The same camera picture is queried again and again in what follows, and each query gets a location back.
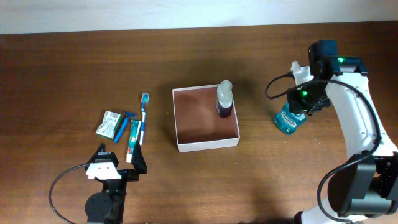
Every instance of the white bottle cap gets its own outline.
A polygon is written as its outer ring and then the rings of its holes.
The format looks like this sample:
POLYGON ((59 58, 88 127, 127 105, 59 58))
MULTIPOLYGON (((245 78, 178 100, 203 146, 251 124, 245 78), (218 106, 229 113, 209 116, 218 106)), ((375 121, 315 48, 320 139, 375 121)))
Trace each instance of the white bottle cap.
POLYGON ((232 106, 232 83, 224 80, 217 87, 217 99, 224 108, 232 106))

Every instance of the blue razor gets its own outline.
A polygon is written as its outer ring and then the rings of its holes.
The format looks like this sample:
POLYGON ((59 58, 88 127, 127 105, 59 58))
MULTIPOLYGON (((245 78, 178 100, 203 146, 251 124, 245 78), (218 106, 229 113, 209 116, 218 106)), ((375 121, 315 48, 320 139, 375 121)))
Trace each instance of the blue razor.
POLYGON ((127 122, 129 121, 129 118, 136 118, 137 117, 137 115, 135 115, 134 113, 128 112, 128 111, 125 111, 124 115, 126 115, 126 118, 124 119, 122 125, 120 126, 118 134, 114 138, 114 142, 115 143, 118 143, 118 141, 120 140, 120 137, 122 136, 122 134, 123 134, 123 132, 124 132, 126 126, 127 126, 127 122))

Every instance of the toothpaste tube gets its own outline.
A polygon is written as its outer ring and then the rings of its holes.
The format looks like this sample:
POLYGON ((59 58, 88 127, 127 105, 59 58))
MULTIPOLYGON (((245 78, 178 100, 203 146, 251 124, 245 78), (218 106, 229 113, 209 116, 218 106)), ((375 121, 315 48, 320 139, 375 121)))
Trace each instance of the toothpaste tube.
POLYGON ((130 139, 126 155, 126 162, 131 162, 132 160, 132 153, 134 152, 134 146, 136 145, 136 141, 138 140, 141 123, 142 122, 138 120, 131 120, 130 139))

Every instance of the white wall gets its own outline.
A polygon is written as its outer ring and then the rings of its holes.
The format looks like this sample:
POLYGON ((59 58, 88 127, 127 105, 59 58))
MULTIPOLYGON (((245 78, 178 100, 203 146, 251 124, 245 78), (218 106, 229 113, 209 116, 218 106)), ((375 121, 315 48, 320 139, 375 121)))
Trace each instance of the white wall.
POLYGON ((0 34, 397 19, 397 0, 0 0, 0 34))

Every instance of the wooden table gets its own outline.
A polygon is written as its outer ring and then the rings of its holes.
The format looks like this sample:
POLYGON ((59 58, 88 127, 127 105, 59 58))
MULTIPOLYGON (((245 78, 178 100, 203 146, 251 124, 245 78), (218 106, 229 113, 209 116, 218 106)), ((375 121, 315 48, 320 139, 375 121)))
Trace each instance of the wooden table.
MULTIPOLYGON (((50 184, 101 142, 120 169, 132 167, 127 134, 115 144, 95 130, 105 110, 139 113, 143 91, 149 170, 127 186, 125 223, 270 224, 312 208, 320 179, 346 159, 336 113, 322 110, 287 136, 272 121, 286 99, 268 100, 264 89, 292 61, 307 65, 319 39, 363 58, 373 102, 398 144, 398 22, 0 35, 0 222, 62 223, 47 201, 50 184), (225 79, 234 85, 238 146, 179 153, 172 89, 225 79)), ((293 85, 283 80, 270 91, 293 85)), ((101 188, 78 170, 58 182, 53 201, 85 223, 85 202, 101 188)))

